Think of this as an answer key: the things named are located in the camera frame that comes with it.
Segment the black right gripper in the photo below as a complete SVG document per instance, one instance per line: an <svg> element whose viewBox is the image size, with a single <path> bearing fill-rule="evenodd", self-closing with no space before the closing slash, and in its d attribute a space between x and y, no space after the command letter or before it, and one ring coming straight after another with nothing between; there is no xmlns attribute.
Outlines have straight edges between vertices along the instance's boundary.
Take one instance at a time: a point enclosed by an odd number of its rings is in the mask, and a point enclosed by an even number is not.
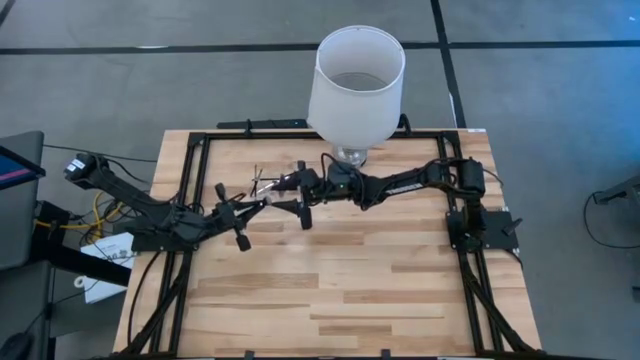
<svg viewBox="0 0 640 360"><path fill-rule="evenodd" d="M297 199L275 201L271 203L271 206L297 214L303 230L312 228L311 207L324 202L330 189L329 170L324 165L324 159L321 159L321 170L323 175L319 177L314 169L306 166L304 160L298 160L296 172L281 175L272 186L272 190L276 192L299 190L299 201Z"/></svg>

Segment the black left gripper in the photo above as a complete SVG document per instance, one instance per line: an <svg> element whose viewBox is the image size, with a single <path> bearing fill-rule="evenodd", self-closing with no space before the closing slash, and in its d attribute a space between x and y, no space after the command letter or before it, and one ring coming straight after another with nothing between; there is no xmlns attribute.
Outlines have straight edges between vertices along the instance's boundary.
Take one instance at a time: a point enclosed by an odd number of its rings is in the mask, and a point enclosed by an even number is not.
<svg viewBox="0 0 640 360"><path fill-rule="evenodd" d="M213 213L207 218L202 229L202 237L210 238L233 230L236 234L236 243L241 252L251 249L251 243L245 234L247 224L259 214L265 207L271 205L269 197L248 201L234 200L226 195L226 188L222 183L215 185L215 192L219 198Z"/></svg>

